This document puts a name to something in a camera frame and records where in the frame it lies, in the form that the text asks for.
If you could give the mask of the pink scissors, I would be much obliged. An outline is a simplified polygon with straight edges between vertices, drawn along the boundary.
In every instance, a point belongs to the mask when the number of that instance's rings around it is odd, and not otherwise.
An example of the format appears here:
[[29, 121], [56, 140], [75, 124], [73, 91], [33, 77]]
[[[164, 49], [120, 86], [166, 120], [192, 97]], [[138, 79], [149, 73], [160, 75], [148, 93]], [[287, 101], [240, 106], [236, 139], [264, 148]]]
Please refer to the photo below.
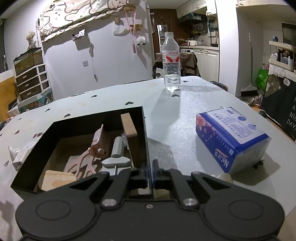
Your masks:
[[110, 136], [104, 130], [104, 124], [95, 132], [90, 147], [70, 164], [64, 171], [72, 173], [77, 179], [82, 179], [96, 174], [93, 162], [96, 159], [104, 159], [108, 156], [110, 149]]

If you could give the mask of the carved wooden square block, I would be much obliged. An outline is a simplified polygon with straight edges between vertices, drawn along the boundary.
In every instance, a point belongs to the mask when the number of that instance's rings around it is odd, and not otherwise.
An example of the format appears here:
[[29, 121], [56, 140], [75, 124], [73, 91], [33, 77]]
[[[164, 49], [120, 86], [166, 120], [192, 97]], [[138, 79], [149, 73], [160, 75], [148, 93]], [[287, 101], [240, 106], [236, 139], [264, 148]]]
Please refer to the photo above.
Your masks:
[[133, 124], [132, 118], [129, 113], [124, 113], [121, 115], [121, 121], [123, 129], [127, 138], [132, 138], [137, 136], [137, 130]]

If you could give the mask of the black storage box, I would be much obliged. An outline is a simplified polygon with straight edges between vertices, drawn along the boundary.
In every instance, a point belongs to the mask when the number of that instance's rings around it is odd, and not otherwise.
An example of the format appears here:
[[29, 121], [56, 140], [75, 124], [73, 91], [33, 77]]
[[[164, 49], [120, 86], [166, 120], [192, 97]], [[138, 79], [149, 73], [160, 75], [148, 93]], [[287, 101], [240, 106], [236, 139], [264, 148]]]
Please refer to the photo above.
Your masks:
[[63, 171], [70, 157], [80, 156], [92, 144], [95, 132], [103, 128], [110, 145], [124, 132], [121, 115], [129, 113], [137, 131], [136, 154], [151, 184], [151, 170], [144, 109], [141, 106], [94, 113], [53, 122], [37, 141], [11, 183], [22, 199], [40, 193], [40, 177], [46, 170]]

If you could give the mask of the oval wooden lidded box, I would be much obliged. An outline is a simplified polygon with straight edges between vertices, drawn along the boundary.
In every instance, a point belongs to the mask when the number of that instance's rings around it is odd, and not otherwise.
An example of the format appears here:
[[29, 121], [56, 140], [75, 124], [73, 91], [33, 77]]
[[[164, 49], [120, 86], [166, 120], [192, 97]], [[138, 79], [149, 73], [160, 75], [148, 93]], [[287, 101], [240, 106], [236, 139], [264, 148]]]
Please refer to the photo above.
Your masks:
[[42, 191], [50, 191], [75, 181], [77, 181], [77, 178], [72, 173], [47, 170], [41, 175], [38, 187]]

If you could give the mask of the white power adapter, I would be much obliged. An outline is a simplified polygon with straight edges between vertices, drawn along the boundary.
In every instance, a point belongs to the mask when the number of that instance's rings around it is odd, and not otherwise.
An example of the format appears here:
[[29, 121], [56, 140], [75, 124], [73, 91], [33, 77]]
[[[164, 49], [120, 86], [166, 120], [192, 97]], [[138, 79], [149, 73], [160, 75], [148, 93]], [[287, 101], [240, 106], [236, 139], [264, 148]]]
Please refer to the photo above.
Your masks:
[[12, 160], [12, 165], [16, 171], [18, 171], [21, 168], [21, 166], [23, 165], [24, 161], [26, 160], [27, 156], [32, 151], [36, 143], [37, 142], [28, 142], [21, 149], [20, 148], [14, 149], [8, 146], [8, 150]]

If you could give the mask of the blue tissue pack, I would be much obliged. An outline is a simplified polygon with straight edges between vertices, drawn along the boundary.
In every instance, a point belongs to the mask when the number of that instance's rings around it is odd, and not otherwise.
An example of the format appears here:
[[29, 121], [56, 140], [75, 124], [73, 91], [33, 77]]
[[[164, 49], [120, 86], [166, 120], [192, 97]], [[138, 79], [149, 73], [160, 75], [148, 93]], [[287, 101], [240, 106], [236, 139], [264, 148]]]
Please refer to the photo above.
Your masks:
[[196, 115], [196, 133], [230, 175], [262, 160], [271, 138], [232, 107]]

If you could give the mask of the clear plastic water bottle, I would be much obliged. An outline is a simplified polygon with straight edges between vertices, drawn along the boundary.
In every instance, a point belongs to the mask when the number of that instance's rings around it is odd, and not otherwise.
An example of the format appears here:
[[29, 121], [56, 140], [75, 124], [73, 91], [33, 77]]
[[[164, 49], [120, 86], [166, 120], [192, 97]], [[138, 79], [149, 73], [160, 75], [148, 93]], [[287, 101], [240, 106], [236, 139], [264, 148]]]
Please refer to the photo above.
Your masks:
[[165, 33], [165, 41], [161, 47], [163, 60], [163, 76], [167, 90], [174, 92], [180, 89], [181, 64], [180, 46], [174, 39], [173, 32]]

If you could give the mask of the green shopping bag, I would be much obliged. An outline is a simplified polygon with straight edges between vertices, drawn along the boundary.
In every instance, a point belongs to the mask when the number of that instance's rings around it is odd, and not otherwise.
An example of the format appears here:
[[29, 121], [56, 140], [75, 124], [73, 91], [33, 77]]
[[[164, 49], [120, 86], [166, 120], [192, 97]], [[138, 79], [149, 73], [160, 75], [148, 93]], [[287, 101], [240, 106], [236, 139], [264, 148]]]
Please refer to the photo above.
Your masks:
[[260, 90], [265, 90], [268, 77], [268, 70], [260, 68], [255, 80], [256, 86]]

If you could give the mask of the white drawer unit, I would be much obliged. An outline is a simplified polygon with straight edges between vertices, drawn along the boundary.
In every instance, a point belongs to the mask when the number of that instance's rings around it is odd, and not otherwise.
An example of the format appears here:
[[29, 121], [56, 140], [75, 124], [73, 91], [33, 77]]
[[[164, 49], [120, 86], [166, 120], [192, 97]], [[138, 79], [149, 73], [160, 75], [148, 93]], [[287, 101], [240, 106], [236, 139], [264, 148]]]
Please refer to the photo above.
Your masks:
[[16, 77], [21, 101], [51, 89], [46, 64], [36, 65]]

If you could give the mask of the small white plush sheep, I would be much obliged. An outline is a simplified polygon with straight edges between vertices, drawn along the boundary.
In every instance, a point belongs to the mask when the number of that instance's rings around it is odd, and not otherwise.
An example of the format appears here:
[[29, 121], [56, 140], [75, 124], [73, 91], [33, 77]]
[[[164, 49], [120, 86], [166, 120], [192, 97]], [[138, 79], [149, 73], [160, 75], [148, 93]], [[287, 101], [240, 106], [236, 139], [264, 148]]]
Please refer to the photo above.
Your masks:
[[146, 45], [146, 37], [145, 36], [137, 37], [137, 46], [144, 46], [144, 45]]

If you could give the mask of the white hanging bag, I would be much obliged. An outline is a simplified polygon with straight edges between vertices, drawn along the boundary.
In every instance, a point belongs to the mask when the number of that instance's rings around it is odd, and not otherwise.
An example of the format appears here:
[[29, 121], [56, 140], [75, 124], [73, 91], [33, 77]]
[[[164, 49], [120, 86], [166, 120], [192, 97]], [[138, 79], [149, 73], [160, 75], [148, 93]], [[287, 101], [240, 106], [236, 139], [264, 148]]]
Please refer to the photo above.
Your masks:
[[114, 36], [126, 36], [130, 31], [124, 25], [114, 24], [112, 33]]

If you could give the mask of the glass fish tank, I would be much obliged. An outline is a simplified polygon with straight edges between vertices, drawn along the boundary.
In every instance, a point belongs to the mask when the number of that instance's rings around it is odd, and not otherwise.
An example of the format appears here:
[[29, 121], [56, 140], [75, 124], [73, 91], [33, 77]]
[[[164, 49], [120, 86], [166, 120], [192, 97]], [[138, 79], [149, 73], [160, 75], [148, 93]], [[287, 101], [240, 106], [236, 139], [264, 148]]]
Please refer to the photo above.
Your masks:
[[19, 54], [14, 59], [14, 67], [16, 76], [24, 73], [25, 71], [29, 70], [30, 68], [43, 64], [43, 55], [42, 55], [42, 48], [36, 47], [27, 50], [23, 54]]

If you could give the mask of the dried flower vase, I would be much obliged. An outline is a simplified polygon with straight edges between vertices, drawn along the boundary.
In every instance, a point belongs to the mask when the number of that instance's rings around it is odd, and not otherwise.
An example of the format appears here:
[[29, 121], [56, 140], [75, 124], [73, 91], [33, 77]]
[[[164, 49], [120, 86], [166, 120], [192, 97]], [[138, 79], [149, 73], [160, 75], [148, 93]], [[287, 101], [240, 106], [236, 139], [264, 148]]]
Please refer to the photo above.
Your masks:
[[34, 31], [29, 31], [26, 36], [26, 40], [28, 42], [28, 50], [36, 48], [36, 41], [34, 40], [35, 34], [36, 33]]

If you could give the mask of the patterned rolled fabric curtain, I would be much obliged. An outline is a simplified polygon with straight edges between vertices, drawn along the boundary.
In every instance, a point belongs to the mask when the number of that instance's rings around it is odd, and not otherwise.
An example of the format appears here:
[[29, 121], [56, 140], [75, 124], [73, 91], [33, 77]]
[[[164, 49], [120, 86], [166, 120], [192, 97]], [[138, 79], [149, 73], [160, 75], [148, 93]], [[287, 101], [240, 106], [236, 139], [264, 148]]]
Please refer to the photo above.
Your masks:
[[121, 11], [134, 10], [137, 5], [139, 1], [53, 1], [38, 17], [36, 27], [40, 33], [41, 42], [46, 42], [90, 21], [107, 19]]

